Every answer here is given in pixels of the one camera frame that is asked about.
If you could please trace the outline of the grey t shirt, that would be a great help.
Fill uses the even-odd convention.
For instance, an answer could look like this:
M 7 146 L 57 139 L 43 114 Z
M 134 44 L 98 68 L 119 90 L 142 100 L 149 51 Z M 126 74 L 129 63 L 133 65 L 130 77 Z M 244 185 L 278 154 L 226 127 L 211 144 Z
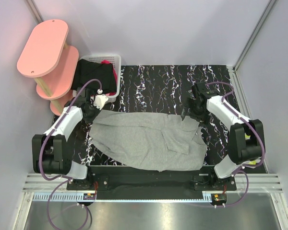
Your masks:
M 207 151 L 199 123 L 188 116 L 103 110 L 89 135 L 108 157 L 142 170 L 199 170 Z

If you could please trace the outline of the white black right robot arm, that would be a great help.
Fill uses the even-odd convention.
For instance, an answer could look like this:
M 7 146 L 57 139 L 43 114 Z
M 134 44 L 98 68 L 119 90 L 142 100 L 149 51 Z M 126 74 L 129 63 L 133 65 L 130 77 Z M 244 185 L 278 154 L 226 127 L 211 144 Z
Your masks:
M 214 166 L 214 175 L 208 178 L 209 186 L 219 190 L 226 183 L 225 178 L 233 176 L 239 169 L 259 167 L 264 163 L 264 127 L 259 119 L 252 120 L 232 107 L 226 96 L 217 90 L 208 89 L 208 83 L 200 82 L 192 86 L 194 98 L 188 98 L 183 105 L 181 118 L 186 116 L 200 124 L 207 124 L 210 115 L 217 117 L 228 129 L 228 153 Z

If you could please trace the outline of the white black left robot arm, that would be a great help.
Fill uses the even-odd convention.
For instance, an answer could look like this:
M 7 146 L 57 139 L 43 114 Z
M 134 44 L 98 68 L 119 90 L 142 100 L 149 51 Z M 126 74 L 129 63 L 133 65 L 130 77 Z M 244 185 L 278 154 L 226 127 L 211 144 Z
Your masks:
M 94 185 L 93 176 L 88 168 L 73 160 L 73 150 L 68 139 L 81 121 L 92 122 L 99 112 L 93 106 L 93 90 L 85 88 L 71 98 L 56 122 L 43 134 L 32 138 L 32 158 L 35 173 L 55 174 L 67 179 L 77 179 L 77 184 L 84 190 Z

